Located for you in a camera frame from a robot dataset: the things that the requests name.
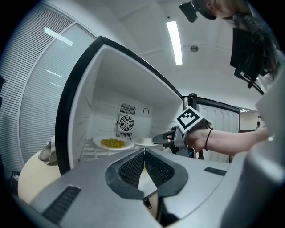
black strap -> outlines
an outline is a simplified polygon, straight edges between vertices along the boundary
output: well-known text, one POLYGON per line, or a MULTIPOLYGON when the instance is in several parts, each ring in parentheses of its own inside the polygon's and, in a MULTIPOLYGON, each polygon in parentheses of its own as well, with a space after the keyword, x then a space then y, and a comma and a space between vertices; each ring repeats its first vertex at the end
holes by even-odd
POLYGON ((208 150, 207 150, 207 142, 208 142, 208 138, 209 138, 210 133, 211 133, 211 131, 212 131, 212 130, 213 130, 213 128, 211 128, 211 129, 210 129, 210 132, 209 132, 208 137, 207 137, 207 140, 206 140, 206 145, 205 145, 205 149, 206 149, 206 151, 208 151, 208 150))

wall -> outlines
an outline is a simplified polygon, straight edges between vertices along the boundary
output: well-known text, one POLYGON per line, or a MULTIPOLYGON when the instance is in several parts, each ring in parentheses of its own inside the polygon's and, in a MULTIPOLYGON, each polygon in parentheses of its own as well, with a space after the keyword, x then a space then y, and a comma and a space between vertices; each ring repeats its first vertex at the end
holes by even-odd
POLYGON ((139 47, 113 12, 100 1, 46 0, 87 27, 97 36, 107 37, 135 53, 139 47))
POLYGON ((260 122, 260 126, 263 127, 264 122, 258 118, 258 112, 245 112, 240 114, 240 129, 252 130, 257 127, 257 121, 260 122))

